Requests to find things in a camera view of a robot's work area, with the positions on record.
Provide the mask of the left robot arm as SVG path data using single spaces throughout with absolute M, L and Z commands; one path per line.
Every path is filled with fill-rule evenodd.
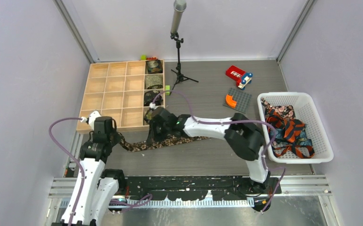
M 50 125 L 48 132 L 58 145 L 76 163 L 79 172 L 70 202 L 61 217 L 59 226 L 99 226 L 113 195 L 126 190 L 126 179 L 121 169 L 105 169 L 108 157 L 115 145 L 121 141 L 115 120 L 93 111 L 79 121 L 91 127 L 90 139 L 80 148 L 76 159 L 53 136 Z

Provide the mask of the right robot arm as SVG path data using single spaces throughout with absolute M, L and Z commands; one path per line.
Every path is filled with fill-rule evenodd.
M 251 189 L 263 193 L 269 188 L 270 172 L 263 152 L 269 144 L 256 124 L 241 113 L 224 119 L 199 118 L 189 114 L 175 116 L 163 107 L 151 107 L 150 135 L 164 141 L 173 135 L 182 138 L 209 137 L 224 140 L 234 153 L 245 160 Z

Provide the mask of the brown floral black tie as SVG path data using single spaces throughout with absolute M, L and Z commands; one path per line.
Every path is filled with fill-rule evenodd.
M 146 150 L 158 149 L 167 146 L 181 145 L 194 141 L 210 139 L 209 137 L 197 136 L 197 137 L 176 137 L 169 135 L 162 141 L 141 141 L 136 143 L 129 143 L 125 137 L 119 132 L 120 142 L 119 145 L 128 152 L 142 152 Z

